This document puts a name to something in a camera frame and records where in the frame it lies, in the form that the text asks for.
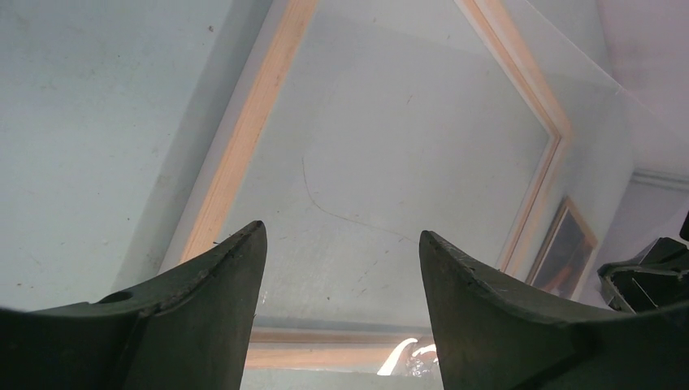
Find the white ceiling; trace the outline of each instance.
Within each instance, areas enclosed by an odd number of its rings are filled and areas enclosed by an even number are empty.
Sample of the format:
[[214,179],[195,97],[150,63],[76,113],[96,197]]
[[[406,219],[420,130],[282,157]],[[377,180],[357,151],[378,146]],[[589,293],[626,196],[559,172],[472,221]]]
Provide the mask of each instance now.
[[630,105],[637,168],[689,176],[689,2],[598,6],[613,77],[654,114]]

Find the black plastic piece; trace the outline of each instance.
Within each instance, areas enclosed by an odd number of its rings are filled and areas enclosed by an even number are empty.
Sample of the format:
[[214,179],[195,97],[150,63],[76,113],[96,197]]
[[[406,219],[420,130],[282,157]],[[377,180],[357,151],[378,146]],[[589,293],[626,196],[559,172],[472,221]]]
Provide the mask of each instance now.
[[238,389],[266,251],[254,222],[98,303],[0,310],[0,388]]
[[687,303],[602,310],[528,286],[432,232],[419,251],[444,388],[689,388]]
[[598,269],[600,294],[608,306],[628,313],[656,310],[689,300],[689,250],[660,238],[626,262]]
[[682,237],[683,240],[689,241],[689,211],[687,212],[687,217],[684,219],[682,228],[679,230],[679,236]]

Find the wall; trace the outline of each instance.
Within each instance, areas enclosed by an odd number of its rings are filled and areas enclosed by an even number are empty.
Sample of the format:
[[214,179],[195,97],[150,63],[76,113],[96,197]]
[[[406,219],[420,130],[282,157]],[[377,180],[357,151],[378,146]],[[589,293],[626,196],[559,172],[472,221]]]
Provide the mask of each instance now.
[[242,390],[275,390],[300,388],[303,390],[436,390],[443,384],[438,380],[400,376],[378,376],[356,372],[329,372],[316,370],[245,370],[241,379]]
[[689,210],[689,192],[631,182],[610,231],[591,268],[579,299],[587,305],[608,307],[600,296],[596,270],[608,262],[633,258],[659,237],[677,239]]
[[0,3],[0,305],[156,274],[270,3]]
[[689,2],[598,4],[612,75],[630,94],[627,117],[636,166],[689,176]]
[[528,1],[572,44],[593,60],[603,71],[612,68],[605,45],[603,26],[596,0],[521,0]]
[[[602,242],[634,163],[631,135],[624,118],[625,101],[618,95],[617,83],[529,3],[524,0],[503,3],[572,125],[570,147],[544,199],[543,214],[526,250],[526,261],[515,270],[515,275],[523,280],[564,196],[572,198],[598,242]],[[595,13],[589,16],[593,21],[578,24],[579,35],[570,32],[572,37],[581,36],[581,31],[591,29],[593,22],[597,22]],[[589,49],[591,53],[605,49],[602,36],[589,37],[598,43],[596,50]]]

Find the wooden trim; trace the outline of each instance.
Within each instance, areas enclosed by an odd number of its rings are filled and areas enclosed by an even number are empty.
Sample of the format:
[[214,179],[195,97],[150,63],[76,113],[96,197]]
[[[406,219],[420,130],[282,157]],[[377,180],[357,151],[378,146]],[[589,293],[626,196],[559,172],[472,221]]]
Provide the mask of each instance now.
[[562,200],[562,203],[558,207],[555,217],[552,219],[551,226],[548,230],[548,235],[545,237],[544,240],[544,245],[541,245],[539,253],[536,256],[536,260],[533,266],[531,267],[531,270],[529,271],[529,275],[526,278],[526,284],[532,284],[534,282],[536,275],[538,274],[541,266],[543,265],[545,255],[550,250],[551,244],[553,243],[553,238],[555,238],[555,234],[557,233],[557,231],[560,230],[562,221],[564,220],[565,215],[568,211],[572,215],[572,218],[574,218],[574,221],[577,223],[579,228],[581,228],[581,231],[584,235],[584,242],[591,246],[591,253],[589,254],[589,257],[587,259],[587,264],[582,269],[582,273],[579,275],[579,278],[581,278],[583,272],[589,267],[588,263],[593,259],[592,255],[594,254],[594,252],[596,251],[596,247],[598,246],[598,239],[596,238],[596,234],[594,234],[594,232],[588,226],[588,223],[583,218],[583,216],[579,212],[579,209],[577,209],[577,206],[574,204],[572,199],[570,197],[565,197],[565,199]]
[[501,0],[455,3],[551,138],[498,262],[501,271],[515,273],[547,205],[553,179],[569,145],[571,123]]
[[180,263],[206,252],[218,237],[318,2],[289,0],[210,182]]
[[249,347],[246,369],[324,368],[347,366],[382,366],[395,345],[388,347],[332,349],[269,349]]
[[396,345],[402,340],[432,338],[431,334],[374,333],[362,331],[314,331],[255,327],[250,343],[270,344],[377,344]]

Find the framed picture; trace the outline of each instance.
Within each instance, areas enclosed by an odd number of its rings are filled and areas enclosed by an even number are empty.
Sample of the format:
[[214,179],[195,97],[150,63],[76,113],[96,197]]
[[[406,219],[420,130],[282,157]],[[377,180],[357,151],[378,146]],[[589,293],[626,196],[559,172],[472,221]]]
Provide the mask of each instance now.
[[565,197],[536,256],[526,283],[562,298],[571,298],[598,245],[593,231]]

